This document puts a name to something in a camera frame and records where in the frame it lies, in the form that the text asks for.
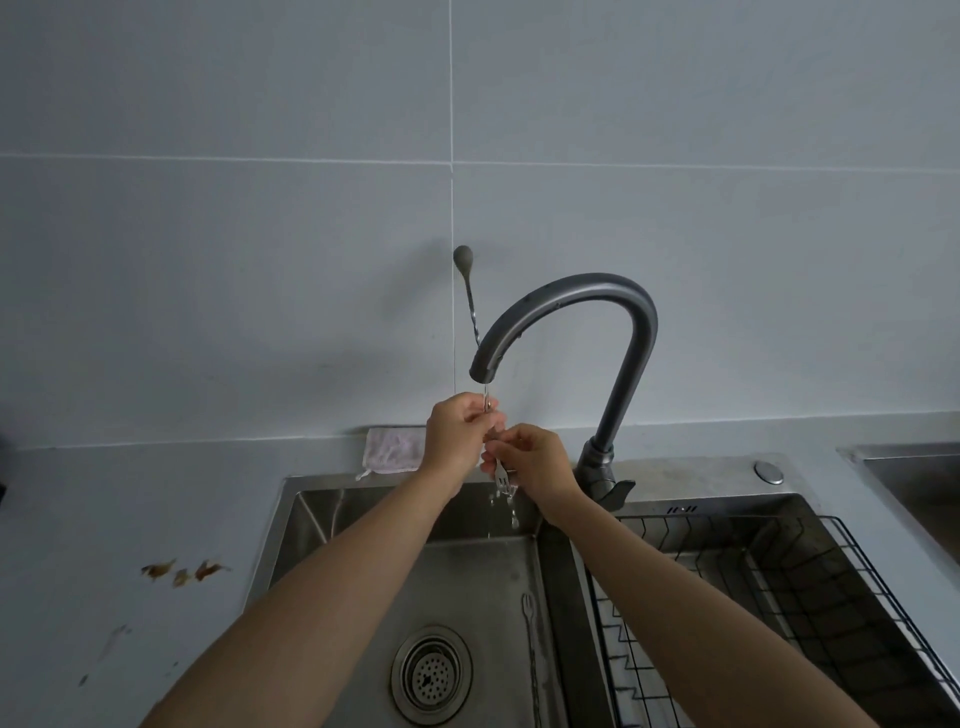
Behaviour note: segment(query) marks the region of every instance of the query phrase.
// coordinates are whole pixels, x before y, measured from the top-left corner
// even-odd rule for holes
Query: white countertop
[[[576,457],[590,431],[561,434]],[[960,591],[836,452],[931,442],[960,442],[960,414],[630,426],[616,455],[782,454],[960,674]],[[356,472],[362,451],[361,437],[345,437],[8,453],[0,716],[15,726],[136,725],[240,614],[283,479]],[[230,570],[179,589],[169,575],[154,583],[140,573],[174,558],[175,569],[210,559]]]

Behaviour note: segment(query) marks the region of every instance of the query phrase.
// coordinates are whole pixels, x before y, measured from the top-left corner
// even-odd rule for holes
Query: faucet
[[[634,322],[630,346],[613,383],[607,407],[596,434],[584,444],[573,474],[588,496],[609,511],[623,507],[634,487],[632,480],[616,482],[613,477],[613,437],[623,422],[634,390],[657,339],[657,309],[653,299],[639,285],[611,273],[582,273],[554,280],[514,303],[496,320],[477,349],[470,376],[489,384],[510,345],[536,321],[553,311],[580,301],[610,301],[627,309]]]

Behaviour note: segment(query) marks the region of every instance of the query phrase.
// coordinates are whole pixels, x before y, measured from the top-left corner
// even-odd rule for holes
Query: person
[[[317,728],[400,590],[434,520],[482,454],[516,471],[570,538],[700,728],[876,728],[823,672],[581,491],[559,436],[505,429],[481,395],[433,408],[420,468],[284,576],[183,674],[143,728]]]

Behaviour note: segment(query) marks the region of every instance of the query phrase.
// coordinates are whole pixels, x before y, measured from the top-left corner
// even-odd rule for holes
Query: drain hole
[[[437,725],[460,710],[471,679],[470,655],[460,636],[446,627],[426,627],[397,652],[391,688],[404,717],[417,725]]]

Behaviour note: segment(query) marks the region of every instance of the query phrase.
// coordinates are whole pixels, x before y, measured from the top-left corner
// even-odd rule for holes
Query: dish cloth
[[[420,467],[426,427],[371,427],[363,450],[364,471],[370,473],[409,473]]]

